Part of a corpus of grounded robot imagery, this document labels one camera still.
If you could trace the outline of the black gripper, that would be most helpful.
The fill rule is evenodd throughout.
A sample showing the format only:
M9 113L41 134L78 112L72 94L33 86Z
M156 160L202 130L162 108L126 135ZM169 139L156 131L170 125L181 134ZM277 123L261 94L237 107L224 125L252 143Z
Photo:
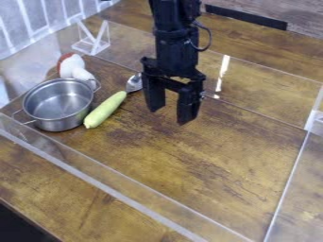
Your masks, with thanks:
M150 112L165 106L165 90L178 93L176 102L176 121L180 125L190 122L198 112L204 97L202 82L205 75L194 67L184 70L168 70L157 65L157 59L144 57L142 89Z

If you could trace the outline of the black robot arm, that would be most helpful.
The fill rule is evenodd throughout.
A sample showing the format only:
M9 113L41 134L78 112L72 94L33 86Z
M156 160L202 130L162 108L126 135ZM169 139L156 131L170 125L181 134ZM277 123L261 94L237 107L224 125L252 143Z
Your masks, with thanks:
M178 94L176 122L184 125L197 116L205 75L196 70L198 44L196 17L198 0L149 0L153 18L156 58L142 57L142 88L148 108L165 106L165 90Z

